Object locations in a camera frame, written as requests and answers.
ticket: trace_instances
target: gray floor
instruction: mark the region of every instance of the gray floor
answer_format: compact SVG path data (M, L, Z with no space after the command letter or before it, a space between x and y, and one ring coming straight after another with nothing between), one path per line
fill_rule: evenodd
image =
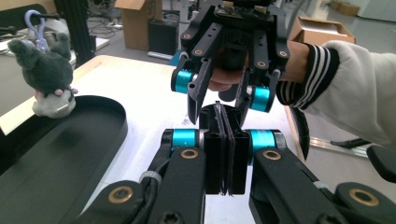
M329 1L312 0L306 2L309 4L303 5L300 15L340 21L356 36L358 45L373 52L396 53L396 23L344 16L325 4ZM293 1L293 3L284 6L288 15L297 3L298 1ZM169 2L163 1L164 8L169 7L168 4ZM107 38L110 35L113 34L98 35L98 37ZM126 49L122 31L115 32L109 38L109 45L98 50L96 54L154 63L168 63L166 60L149 57L146 51ZM33 90L24 83L21 77L21 69L14 58L0 56L0 67L2 68L0 73L1 116L30 98L33 95ZM345 133L317 117L308 116L308 123L311 135L315 137L332 140L347 140L353 137L350 133ZM332 190L341 182L356 181L378 189L396 202L396 187L382 180L367 159L312 148L307 165L319 179L328 183Z

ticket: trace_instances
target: black box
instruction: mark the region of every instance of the black box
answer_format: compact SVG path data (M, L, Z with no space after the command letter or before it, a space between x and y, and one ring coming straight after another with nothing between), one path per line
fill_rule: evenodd
M177 22L156 21L148 23L148 50L174 55L177 51Z

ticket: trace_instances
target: green plush toy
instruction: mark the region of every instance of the green plush toy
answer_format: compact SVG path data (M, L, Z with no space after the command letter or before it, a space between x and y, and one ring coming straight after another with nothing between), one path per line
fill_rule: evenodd
M45 52L40 52L30 41L12 40L8 48L22 67L23 78L35 89L33 110L38 116L62 118L76 105L72 89L73 68L67 35L57 34L57 42Z

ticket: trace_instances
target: tabletop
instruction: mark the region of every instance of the tabletop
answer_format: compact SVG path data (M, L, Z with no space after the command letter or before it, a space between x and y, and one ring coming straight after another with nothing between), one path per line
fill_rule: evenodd
M87 205L108 184L120 180L137 182L148 169L165 129L198 129L187 116L187 95L171 91L174 69L170 65L101 55L75 70L72 87L79 90L78 95L98 95L118 101L126 110L128 123L127 136ZM33 101L34 98L27 100L0 118L3 132L11 132L33 115ZM204 106L215 101L219 101L218 94L208 91ZM280 130L290 150L302 157L289 109L277 99L269 113L249 110L242 127L247 129ZM251 172L249 167L247 192ZM206 195L205 223L254 223L248 208L248 193L233 197Z

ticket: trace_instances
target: striped cuff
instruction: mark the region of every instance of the striped cuff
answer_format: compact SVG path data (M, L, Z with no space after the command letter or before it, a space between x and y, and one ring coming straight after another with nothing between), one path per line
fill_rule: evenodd
M279 81L276 95L282 105L306 109L329 87L340 63L335 49L309 45L303 84Z

